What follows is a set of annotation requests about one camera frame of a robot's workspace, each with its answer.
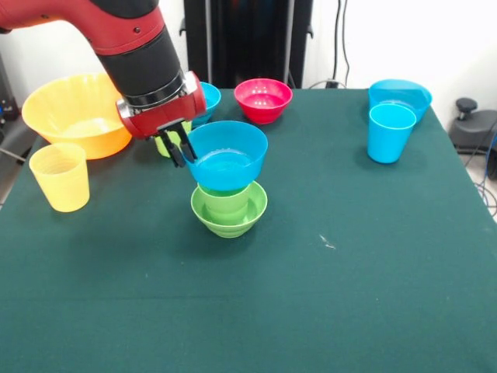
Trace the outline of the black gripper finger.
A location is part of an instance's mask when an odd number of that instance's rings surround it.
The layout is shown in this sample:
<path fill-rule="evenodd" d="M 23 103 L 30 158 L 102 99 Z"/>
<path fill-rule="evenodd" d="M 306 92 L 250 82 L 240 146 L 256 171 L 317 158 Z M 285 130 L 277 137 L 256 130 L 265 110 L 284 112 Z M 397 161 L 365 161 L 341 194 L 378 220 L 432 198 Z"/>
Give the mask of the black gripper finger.
<path fill-rule="evenodd" d="M 162 156 L 170 158 L 176 167 L 184 167 L 186 160 L 181 151 L 181 138 L 175 131 L 162 134 Z"/>
<path fill-rule="evenodd" d="M 197 157 L 188 137 L 190 132 L 191 132 L 191 123 L 179 124 L 178 135 L 180 139 L 180 148 L 182 149 L 182 153 L 189 162 L 195 162 Z"/>

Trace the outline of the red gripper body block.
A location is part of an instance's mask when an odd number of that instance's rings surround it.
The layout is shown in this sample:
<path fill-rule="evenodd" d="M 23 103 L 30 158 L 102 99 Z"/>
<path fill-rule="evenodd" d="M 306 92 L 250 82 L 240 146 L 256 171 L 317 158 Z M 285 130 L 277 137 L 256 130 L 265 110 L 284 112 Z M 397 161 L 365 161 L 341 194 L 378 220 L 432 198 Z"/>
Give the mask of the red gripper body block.
<path fill-rule="evenodd" d="M 184 120 L 193 120 L 207 111 L 207 102 L 200 80 L 193 71 L 182 78 L 182 86 L 169 101 L 140 108 L 124 99 L 116 101 L 116 110 L 127 131 L 139 139 L 158 136 L 163 129 Z"/>

